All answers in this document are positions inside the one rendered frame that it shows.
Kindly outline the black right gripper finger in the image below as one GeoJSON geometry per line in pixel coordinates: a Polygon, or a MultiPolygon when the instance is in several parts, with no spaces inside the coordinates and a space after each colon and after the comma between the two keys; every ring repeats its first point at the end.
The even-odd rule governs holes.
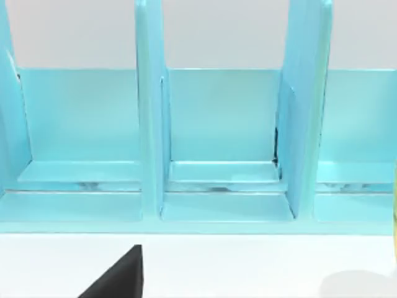
{"type": "Polygon", "coordinates": [[[78,298],[143,298],[142,245],[134,245],[78,298]]]}

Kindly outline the light blue rack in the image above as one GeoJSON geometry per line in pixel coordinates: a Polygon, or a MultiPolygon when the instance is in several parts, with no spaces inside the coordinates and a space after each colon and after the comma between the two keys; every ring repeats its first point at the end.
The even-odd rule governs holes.
{"type": "Polygon", "coordinates": [[[335,0],[288,0],[277,69],[166,61],[163,0],[56,2],[24,66],[0,0],[0,233],[391,235],[397,69],[332,70],[335,0]],[[127,65],[95,58],[130,55],[127,65]]]}

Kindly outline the yellow book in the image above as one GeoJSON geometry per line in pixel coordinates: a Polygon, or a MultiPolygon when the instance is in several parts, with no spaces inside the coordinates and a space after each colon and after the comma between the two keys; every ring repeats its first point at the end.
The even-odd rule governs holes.
{"type": "Polygon", "coordinates": [[[394,162],[393,174],[393,249],[397,264],[397,159],[394,162]]]}

